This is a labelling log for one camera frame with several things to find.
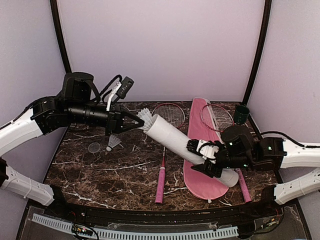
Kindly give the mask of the white shuttlecock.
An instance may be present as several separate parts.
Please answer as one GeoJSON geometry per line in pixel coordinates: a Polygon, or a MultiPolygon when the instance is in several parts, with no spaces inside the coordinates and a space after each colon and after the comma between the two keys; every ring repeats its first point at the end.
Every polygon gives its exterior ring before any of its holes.
{"type": "Polygon", "coordinates": [[[144,121],[143,126],[139,127],[139,129],[143,131],[148,131],[153,126],[153,117],[148,108],[143,108],[141,111],[138,112],[137,116],[144,121]]]}
{"type": "Polygon", "coordinates": [[[112,151],[114,147],[118,146],[121,143],[121,139],[117,137],[116,135],[110,135],[108,138],[108,144],[106,147],[106,150],[108,152],[112,151]]]}

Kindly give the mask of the white shuttlecock tube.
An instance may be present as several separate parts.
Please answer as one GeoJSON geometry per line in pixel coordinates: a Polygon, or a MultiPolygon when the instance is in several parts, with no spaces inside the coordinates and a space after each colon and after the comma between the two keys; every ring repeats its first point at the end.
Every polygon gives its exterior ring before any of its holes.
{"type": "MultiPolygon", "coordinates": [[[[151,119],[153,122],[152,126],[149,130],[144,130],[144,133],[147,136],[189,162],[191,166],[205,163],[205,160],[201,156],[187,150],[187,143],[191,140],[187,135],[175,128],[172,124],[168,123],[158,114],[153,115],[151,119]]],[[[197,179],[215,179],[229,188],[234,187],[239,180],[239,175],[232,169],[222,170],[221,177],[210,178],[204,173],[193,170],[191,167],[189,168],[197,179]]]]}

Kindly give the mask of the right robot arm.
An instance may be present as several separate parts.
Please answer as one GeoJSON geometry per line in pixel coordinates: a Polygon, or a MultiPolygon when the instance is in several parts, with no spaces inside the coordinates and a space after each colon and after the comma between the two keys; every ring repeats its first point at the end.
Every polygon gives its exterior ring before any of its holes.
{"type": "Polygon", "coordinates": [[[275,203],[283,205],[320,188],[319,145],[299,143],[284,133],[280,137],[254,140],[246,126],[234,125],[221,133],[221,141],[190,139],[186,148],[203,159],[202,163],[191,168],[211,178],[221,177],[226,169],[277,171],[294,167],[314,168],[299,178],[264,188],[261,201],[255,205],[255,213],[260,217],[273,211],[275,203]]]}

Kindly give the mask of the clear plastic tube lid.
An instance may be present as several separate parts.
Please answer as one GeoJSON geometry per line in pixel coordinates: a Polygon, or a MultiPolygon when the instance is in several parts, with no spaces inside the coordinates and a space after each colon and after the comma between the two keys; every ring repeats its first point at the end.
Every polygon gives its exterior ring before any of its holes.
{"type": "Polygon", "coordinates": [[[101,145],[98,142],[93,142],[88,146],[88,151],[92,154],[95,154],[100,151],[101,145]]]}

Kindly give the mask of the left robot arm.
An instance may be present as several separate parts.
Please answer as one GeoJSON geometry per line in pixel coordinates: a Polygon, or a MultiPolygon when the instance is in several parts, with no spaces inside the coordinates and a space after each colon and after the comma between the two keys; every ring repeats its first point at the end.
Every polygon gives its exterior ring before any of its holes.
{"type": "Polygon", "coordinates": [[[1,126],[0,154],[3,156],[29,140],[71,124],[104,128],[106,136],[143,127],[145,122],[141,118],[117,104],[133,84],[131,78],[116,75],[98,91],[93,75],[67,73],[56,96],[33,101],[20,115],[1,126]]]}

